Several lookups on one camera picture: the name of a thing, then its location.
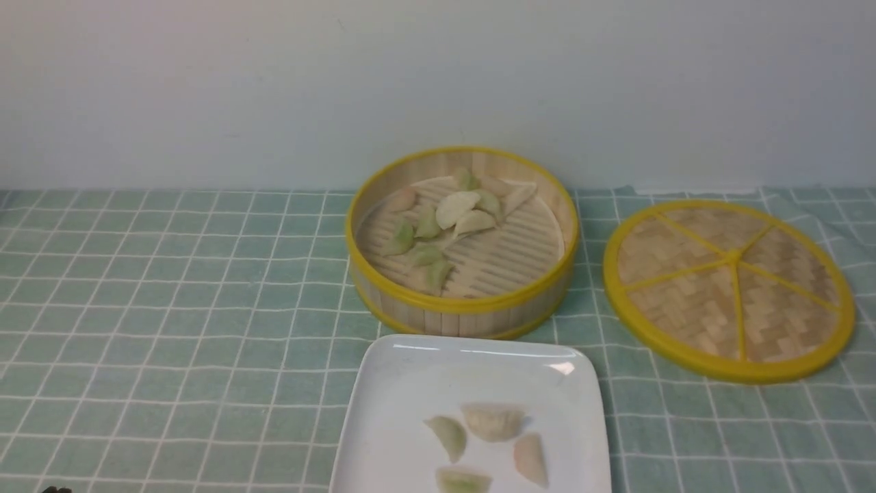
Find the green checkered tablecloth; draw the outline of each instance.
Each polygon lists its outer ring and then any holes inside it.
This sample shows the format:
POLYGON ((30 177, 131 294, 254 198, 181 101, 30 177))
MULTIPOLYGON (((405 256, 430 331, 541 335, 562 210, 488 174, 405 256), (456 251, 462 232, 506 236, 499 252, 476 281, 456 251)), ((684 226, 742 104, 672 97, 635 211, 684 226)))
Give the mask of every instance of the green checkered tablecloth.
MULTIPOLYGON (((576 277, 524 340, 593 361, 615 491, 876 491, 876 190, 697 196, 795 225, 855 291, 839 360, 761 388, 652 354, 605 298, 600 262, 618 221, 686 195, 572 193, 576 277)), ((359 362, 389 332, 347 274, 351 198, 0 192, 0 491, 327 491, 359 362)))

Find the white plate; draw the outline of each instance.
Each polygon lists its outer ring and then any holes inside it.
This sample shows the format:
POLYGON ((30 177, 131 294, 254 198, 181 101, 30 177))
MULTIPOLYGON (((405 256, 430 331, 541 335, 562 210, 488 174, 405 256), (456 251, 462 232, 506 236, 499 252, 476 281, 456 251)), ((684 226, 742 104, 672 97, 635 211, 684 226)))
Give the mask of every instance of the white plate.
MULTIPOLYGON (((593 365, 547 344, 419 335, 378 339, 365 353, 337 450, 331 493, 437 492, 447 454, 423 424, 460 419, 460 404, 521 404, 540 432, 549 491, 610 493, 608 439, 593 365)), ((537 493, 514 468, 513 442, 469 433, 459 465, 493 477, 491 492, 537 493)))

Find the white wall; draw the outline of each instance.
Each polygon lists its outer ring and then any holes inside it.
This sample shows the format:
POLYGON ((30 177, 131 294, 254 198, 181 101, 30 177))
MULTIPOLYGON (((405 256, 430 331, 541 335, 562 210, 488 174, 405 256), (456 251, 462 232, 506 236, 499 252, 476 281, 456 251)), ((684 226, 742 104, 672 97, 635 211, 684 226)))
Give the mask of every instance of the white wall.
POLYGON ((876 183, 874 0, 0 0, 0 188, 876 183))

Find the bamboo steamer lid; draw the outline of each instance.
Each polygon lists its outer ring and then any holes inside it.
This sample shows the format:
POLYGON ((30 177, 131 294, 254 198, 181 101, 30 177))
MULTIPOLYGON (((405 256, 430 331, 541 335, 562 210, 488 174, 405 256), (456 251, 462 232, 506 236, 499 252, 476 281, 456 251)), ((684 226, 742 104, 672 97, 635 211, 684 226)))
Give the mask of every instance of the bamboo steamer lid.
POLYGON ((794 380, 851 336, 854 302, 832 259, 790 225, 711 201, 627 219, 604 258, 606 295, 645 344, 707 376, 794 380))

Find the yellow plastic rim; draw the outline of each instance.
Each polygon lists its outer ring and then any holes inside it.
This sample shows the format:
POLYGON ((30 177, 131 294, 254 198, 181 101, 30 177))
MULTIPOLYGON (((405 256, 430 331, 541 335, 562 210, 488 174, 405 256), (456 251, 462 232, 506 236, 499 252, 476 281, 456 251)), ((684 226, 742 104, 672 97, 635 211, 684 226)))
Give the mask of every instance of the yellow plastic rim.
POLYGON ((493 311, 502 311, 512 308, 514 306, 518 306, 523 304, 524 302, 536 297, 544 291, 545 289, 552 286, 555 282, 557 282, 563 275, 569 272, 575 263, 575 251, 578 248, 578 231, 579 224, 577 219, 577 208, 575 202, 572 200, 572 197, 569 196, 569 193, 566 191, 566 188, 562 186, 559 180, 554 178, 553 175, 548 173, 544 168, 531 162, 527 159, 524 159, 518 155, 506 153, 504 151, 498 151, 495 149, 490 149, 488 147, 477 147, 477 146, 457 146, 457 147, 442 147, 438 149, 430 149, 427 151, 423 151, 417 154, 411 154, 406 157, 395 161, 394 163, 386 166, 385 168, 378 171, 374 176, 372 176, 362 188, 356 193, 353 197, 353 202, 350 204, 350 210, 347 213, 347 218, 344 221, 344 236, 347 240, 347 249, 350 251, 350 261, 359 272, 370 281, 372 284, 377 286, 379 289, 384 291, 389 296, 396 298, 406 304, 415 306, 417 308, 421 308, 423 310, 429 311, 442 311, 445 313, 454 313, 454 314, 472 314, 472 313, 490 313, 493 311), (573 217, 573 228, 572 231, 572 242, 568 248, 566 248, 565 253, 563 254, 560 261, 554 265, 553 268, 547 274, 542 276, 537 281, 528 284, 527 286, 517 289, 516 291, 512 291, 510 293, 505 293, 504 295, 500 295, 497 297, 484 297, 484 298, 475 298, 475 299, 467 299, 467 298, 442 298, 442 297, 433 297, 430 295, 426 295, 413 289, 405 288, 404 286, 400 286, 395 282, 390 281, 388 278, 380 274, 362 255, 362 252, 359 251, 359 247, 356 244, 356 237, 354 236, 355 231, 353 228, 353 218, 352 212, 356 209, 359 199, 366 189, 368 189, 376 180, 378 180, 381 176, 385 175, 391 169, 404 164, 405 162, 419 159, 424 156, 428 156, 431 154, 443 154, 443 153, 451 153, 451 152, 459 152, 459 151, 469 151, 469 152, 478 152, 485 154, 495 154, 506 159, 517 161, 524 166, 531 168, 533 171, 542 175, 545 179, 551 182, 562 194, 563 202, 565 202, 566 206, 569 207, 569 210, 572 213, 573 217))
MULTIPOLYGON (((708 247, 709 250, 712 250, 723 257, 721 261, 711 263, 710 267, 716 267, 718 265, 738 265, 739 257, 745 251, 723 252, 717 247, 711 245, 705 239, 695 235, 693 232, 682 232, 687 234, 692 240, 703 244, 708 247)), ((674 275, 689 272, 690 270, 691 269, 682 269, 670 275, 661 275, 660 279, 670 278, 674 275)), ((632 333, 634 333, 639 340, 671 361, 697 373, 719 380, 758 384, 788 382, 803 378, 804 376, 815 373, 818 369, 833 360, 848 342, 851 333, 854 330, 854 298, 851 294, 851 289, 849 288, 848 283, 843 277, 842 271, 840 271, 839 267, 837 267, 837 264, 834 263, 830 256, 819 248, 815 242, 809 239, 809 237, 798 231, 793 226, 764 214, 761 211, 743 205, 707 200, 683 200, 658 204, 640 211, 624 221, 609 238, 608 244, 605 247, 603 275, 605 282, 605 295, 608 296, 611 306, 617 312, 620 320, 630 328, 632 333), (831 280, 837 288, 837 296, 839 299, 839 306, 837 308, 837 329, 833 332, 830 338, 814 351, 793 360, 767 363, 734 361, 700 352, 693 347, 682 343, 678 339, 669 336, 652 324, 651 321, 648 320, 632 303, 627 295, 627 289, 620 281, 620 274, 618 272, 618 251, 627 235, 643 220, 662 212, 693 207, 723 209, 726 211, 734 211, 754 216, 764 221, 767 224, 767 229, 777 228, 791 235, 794 239, 799 241, 806 250, 813 254, 826 267, 831 280)), ((736 304, 737 306, 741 306, 741 297, 737 283, 734 285, 734 291, 736 304)))

